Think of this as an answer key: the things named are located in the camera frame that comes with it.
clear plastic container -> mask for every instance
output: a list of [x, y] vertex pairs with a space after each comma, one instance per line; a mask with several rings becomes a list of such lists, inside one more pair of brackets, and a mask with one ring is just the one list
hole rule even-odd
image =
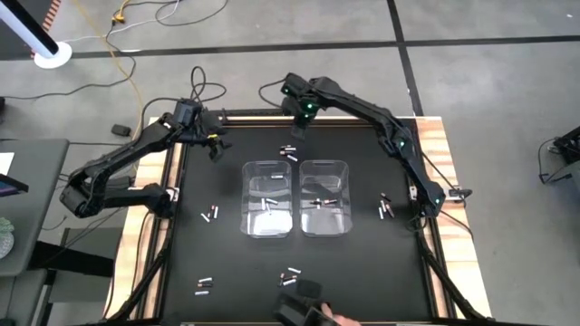
[[292, 168], [284, 161], [248, 162], [242, 168], [242, 224], [254, 238], [280, 238], [292, 230]]
[[300, 226], [307, 236], [338, 236], [353, 228], [345, 162], [308, 160], [300, 165]]

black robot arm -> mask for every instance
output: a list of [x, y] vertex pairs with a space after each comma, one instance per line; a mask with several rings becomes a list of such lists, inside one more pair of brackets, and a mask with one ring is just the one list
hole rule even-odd
[[422, 167], [421, 155], [410, 131], [385, 108], [361, 100], [343, 91], [336, 81], [328, 77], [310, 81], [288, 73], [282, 86], [286, 95], [282, 103], [285, 113], [294, 115], [292, 134], [304, 139], [306, 127], [314, 120], [318, 110], [337, 108], [368, 121], [377, 133], [379, 145], [392, 158], [396, 158], [417, 187], [417, 201], [424, 216], [435, 217], [445, 202], [441, 186], [431, 181]]
[[146, 206], [159, 217], [170, 217], [171, 198], [159, 184], [142, 189], [119, 188], [110, 177], [138, 159], [166, 150], [177, 142], [209, 146], [209, 157], [216, 161], [230, 146], [219, 137], [225, 132], [218, 117], [209, 114], [199, 103], [178, 101], [174, 114], [163, 114], [134, 141], [74, 170], [60, 200], [80, 218], [95, 216], [104, 208], [138, 205]]

white stand base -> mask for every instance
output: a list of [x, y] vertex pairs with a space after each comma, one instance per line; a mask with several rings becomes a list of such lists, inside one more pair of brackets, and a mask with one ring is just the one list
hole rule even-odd
[[44, 58], [40, 54], [34, 55], [34, 63], [43, 69], [54, 69], [67, 63], [73, 56], [73, 48], [67, 43], [57, 42], [58, 52], [52, 58]]

human hand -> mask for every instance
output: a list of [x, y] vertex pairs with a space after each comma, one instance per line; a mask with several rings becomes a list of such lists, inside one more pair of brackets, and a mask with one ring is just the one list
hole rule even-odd
[[341, 326], [361, 326], [358, 321], [353, 321], [352, 319], [346, 318], [344, 316], [333, 314], [333, 311], [326, 303], [323, 303], [321, 308], [326, 316], [332, 318], [334, 322]]

concrete floor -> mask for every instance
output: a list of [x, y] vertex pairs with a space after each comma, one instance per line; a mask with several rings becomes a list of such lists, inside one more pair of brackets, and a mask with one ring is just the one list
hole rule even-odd
[[[102, 32], [121, 3], [81, 1]], [[170, 21], [195, 19], [221, 4], [221, 0], [185, 0]], [[397, 7], [407, 40], [580, 34], [576, 1], [405, 0]], [[130, 8], [128, 24], [151, 19], [155, 10], [155, 5]], [[73, 3], [63, 1], [51, 35], [64, 40], [92, 34]], [[179, 28], [146, 24], [111, 39], [123, 49], [172, 49], [392, 41], [394, 31], [384, 0], [230, 0], [222, 13], [202, 24]], [[95, 39], [72, 47], [77, 53], [104, 51]], [[580, 125], [580, 43], [413, 47], [409, 56], [423, 110], [443, 117], [461, 184], [475, 191], [468, 206], [469, 223], [493, 315], [501, 321], [577, 325], [580, 194], [567, 180], [542, 186], [536, 155], [541, 141]], [[267, 108], [257, 96], [258, 86], [298, 72], [304, 77], [331, 76], [345, 89], [397, 115], [412, 115], [396, 48], [142, 56], [137, 62], [134, 80], [145, 101], [187, 96], [189, 70], [201, 65], [210, 81], [228, 88], [225, 97], [209, 104], [210, 109]], [[55, 71], [41, 71], [30, 61], [0, 62], [0, 71], [2, 93], [16, 96], [121, 78], [110, 59], [75, 59]], [[281, 100], [276, 90], [266, 96]], [[0, 137], [80, 141], [123, 141], [109, 129], [113, 123], [135, 126], [138, 109], [128, 83], [8, 105]], [[148, 116], [172, 108], [159, 103]], [[63, 171], [106, 150], [72, 147]], [[547, 154], [545, 160], [547, 168], [561, 163]], [[45, 225], [55, 225], [64, 214], [55, 200]], [[91, 221], [71, 217], [63, 226], [83, 227]], [[120, 217], [103, 226], [122, 222]], [[41, 237], [56, 243], [62, 231], [43, 232]], [[86, 315], [95, 315], [93, 310], [101, 309], [96, 306], [84, 307]], [[69, 308], [55, 308], [59, 314], [55, 318], [78, 321], [78, 309]]]

